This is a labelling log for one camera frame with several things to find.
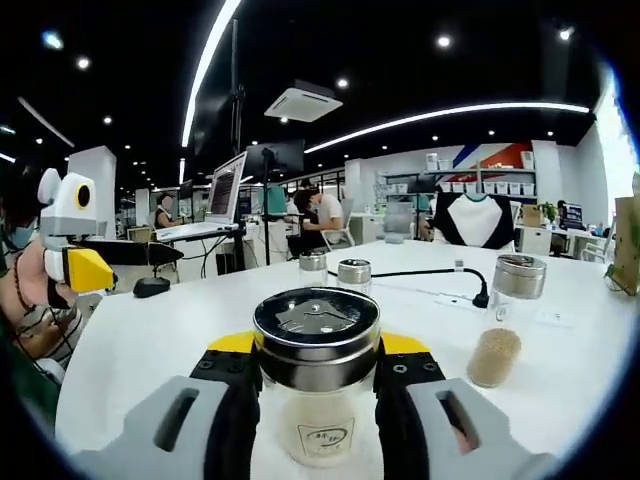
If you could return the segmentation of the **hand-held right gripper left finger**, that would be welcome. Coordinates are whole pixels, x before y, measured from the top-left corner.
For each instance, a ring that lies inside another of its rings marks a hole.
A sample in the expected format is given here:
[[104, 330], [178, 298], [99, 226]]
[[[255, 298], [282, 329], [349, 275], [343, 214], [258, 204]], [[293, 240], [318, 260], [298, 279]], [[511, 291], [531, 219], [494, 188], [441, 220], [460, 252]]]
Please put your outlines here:
[[88, 479], [248, 479], [261, 376], [250, 340], [208, 349], [135, 405], [122, 432], [73, 463]]

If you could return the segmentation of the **person's left hand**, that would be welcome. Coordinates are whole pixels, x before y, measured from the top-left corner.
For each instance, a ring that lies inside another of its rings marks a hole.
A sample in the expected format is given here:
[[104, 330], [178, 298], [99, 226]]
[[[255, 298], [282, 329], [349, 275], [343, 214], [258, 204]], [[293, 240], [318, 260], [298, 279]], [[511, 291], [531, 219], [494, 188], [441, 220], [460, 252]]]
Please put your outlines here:
[[16, 291], [22, 307], [30, 311], [37, 306], [69, 309], [77, 294], [64, 283], [57, 283], [46, 273], [44, 246], [39, 240], [28, 244], [14, 263]]

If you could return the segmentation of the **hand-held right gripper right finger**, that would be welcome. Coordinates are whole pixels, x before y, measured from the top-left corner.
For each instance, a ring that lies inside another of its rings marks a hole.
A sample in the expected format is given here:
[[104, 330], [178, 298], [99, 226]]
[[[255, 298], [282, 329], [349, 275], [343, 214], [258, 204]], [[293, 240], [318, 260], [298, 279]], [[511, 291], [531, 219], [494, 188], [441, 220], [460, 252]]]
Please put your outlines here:
[[558, 469], [555, 456], [522, 446], [480, 392], [445, 378], [414, 338], [383, 334], [374, 392], [387, 479], [550, 479]]

